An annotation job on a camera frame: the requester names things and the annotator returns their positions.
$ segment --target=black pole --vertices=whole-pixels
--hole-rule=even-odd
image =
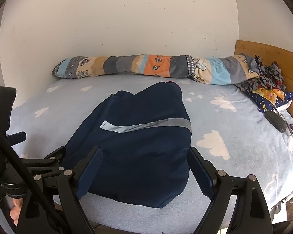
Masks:
[[[35,199],[43,207],[46,213],[51,216],[54,221],[59,225],[65,232],[70,233],[68,224],[57,214],[55,209],[51,206],[46,196],[41,191],[40,187],[35,182],[31,173],[27,169],[26,165],[22,162],[13,148],[8,144],[7,140],[0,135],[0,151],[5,155],[7,160],[21,176],[23,181],[26,183],[28,189],[32,192]]]

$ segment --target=reflective stripe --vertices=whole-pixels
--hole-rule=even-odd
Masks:
[[[191,132],[191,123],[187,119],[183,118],[169,118],[169,119],[163,119],[158,120],[155,122],[150,122],[146,124],[138,124],[138,125],[131,125],[131,126],[115,126],[111,123],[108,123],[106,120],[103,121],[100,128],[108,131],[114,131],[117,133],[126,133],[130,131],[140,130],[140,129],[146,129],[146,128],[154,128],[154,127],[183,127],[187,128]]]

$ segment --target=white wall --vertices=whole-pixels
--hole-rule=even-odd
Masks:
[[[0,62],[15,106],[55,81],[77,55],[223,57],[238,39],[236,0],[7,0]]]
[[[283,0],[237,0],[239,39],[293,52],[293,14]]]

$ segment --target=star-patterned fabric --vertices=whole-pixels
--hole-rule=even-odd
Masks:
[[[258,110],[262,113],[265,113],[266,111],[273,111],[274,109],[289,103],[293,99],[293,92],[283,91],[283,93],[284,101],[277,96],[275,105],[267,98],[262,97],[261,95],[254,92],[249,92],[246,94],[257,105]]]

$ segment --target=pillow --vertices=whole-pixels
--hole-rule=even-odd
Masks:
[[[278,111],[280,110],[279,108],[284,110],[290,106],[293,99],[293,92],[276,91],[276,89],[266,90],[260,88],[256,91],[246,92],[246,94],[257,105],[258,110],[262,113],[268,110],[273,111],[275,108],[277,108]]]

